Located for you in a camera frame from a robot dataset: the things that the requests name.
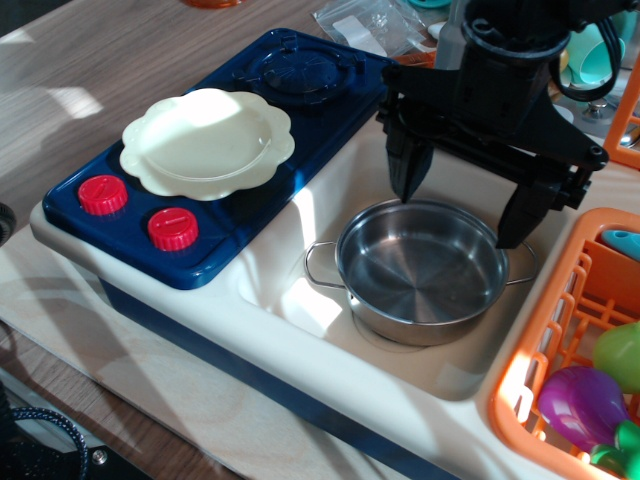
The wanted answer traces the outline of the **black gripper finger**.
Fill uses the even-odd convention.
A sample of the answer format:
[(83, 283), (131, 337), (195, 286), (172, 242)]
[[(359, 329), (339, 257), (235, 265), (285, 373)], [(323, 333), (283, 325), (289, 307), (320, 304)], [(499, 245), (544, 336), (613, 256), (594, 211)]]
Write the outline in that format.
[(554, 207), (561, 184), (535, 181), (519, 184), (507, 202), (498, 224), (498, 249), (513, 249), (522, 243)]
[(398, 199), (406, 203), (431, 167), (434, 143), (394, 122), (386, 123), (384, 132), (387, 135), (386, 152), (391, 188)]

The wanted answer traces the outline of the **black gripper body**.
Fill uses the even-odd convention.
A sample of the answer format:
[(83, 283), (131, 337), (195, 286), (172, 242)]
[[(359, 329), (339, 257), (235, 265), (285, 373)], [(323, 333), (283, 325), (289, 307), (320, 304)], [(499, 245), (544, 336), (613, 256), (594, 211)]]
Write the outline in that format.
[(528, 35), (511, 21), (471, 19), (458, 70), (390, 66), (378, 119), (403, 125), (519, 184), (561, 184), (553, 210), (576, 208), (606, 152), (563, 119), (547, 92), (570, 33), (545, 26)]

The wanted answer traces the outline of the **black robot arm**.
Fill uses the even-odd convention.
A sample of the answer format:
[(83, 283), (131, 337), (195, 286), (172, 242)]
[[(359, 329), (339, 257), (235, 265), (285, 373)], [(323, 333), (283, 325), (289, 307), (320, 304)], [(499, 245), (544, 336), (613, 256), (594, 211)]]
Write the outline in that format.
[(498, 224), (500, 249), (518, 246), (549, 211), (579, 207), (609, 156), (556, 111), (548, 87), (560, 80), (571, 35), (591, 25), (618, 72), (612, 18), (636, 8), (634, 1), (469, 2), (457, 69), (383, 71), (378, 118), (396, 196), (413, 196), (442, 149), (515, 184)]

